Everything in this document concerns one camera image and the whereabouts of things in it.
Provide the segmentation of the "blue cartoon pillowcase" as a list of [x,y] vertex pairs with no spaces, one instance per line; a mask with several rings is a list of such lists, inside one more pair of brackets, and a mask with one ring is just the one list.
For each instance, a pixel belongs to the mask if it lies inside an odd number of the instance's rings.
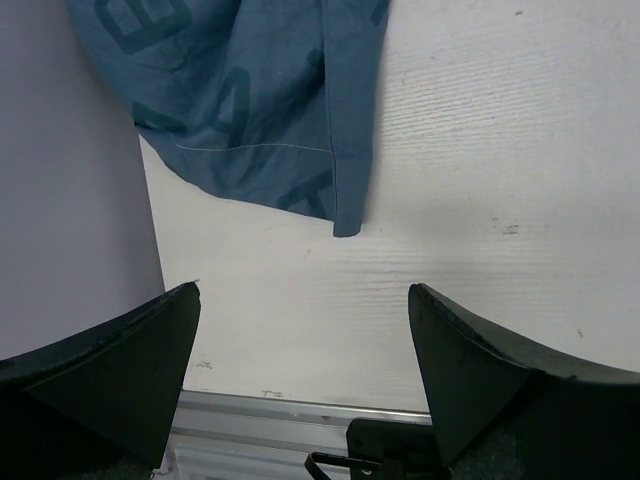
[[180,178],[358,234],[386,1],[72,1],[93,65]]

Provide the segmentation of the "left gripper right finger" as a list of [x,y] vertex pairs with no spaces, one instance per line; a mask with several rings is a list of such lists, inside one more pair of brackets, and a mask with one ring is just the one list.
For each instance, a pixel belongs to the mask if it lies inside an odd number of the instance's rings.
[[635,479],[639,376],[544,346],[434,289],[409,323],[436,444],[455,479]]

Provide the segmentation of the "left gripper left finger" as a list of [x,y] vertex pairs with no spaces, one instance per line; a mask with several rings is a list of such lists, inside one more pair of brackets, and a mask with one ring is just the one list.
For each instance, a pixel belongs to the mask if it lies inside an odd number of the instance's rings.
[[200,312],[188,282],[2,360],[2,478],[150,478],[163,462]]

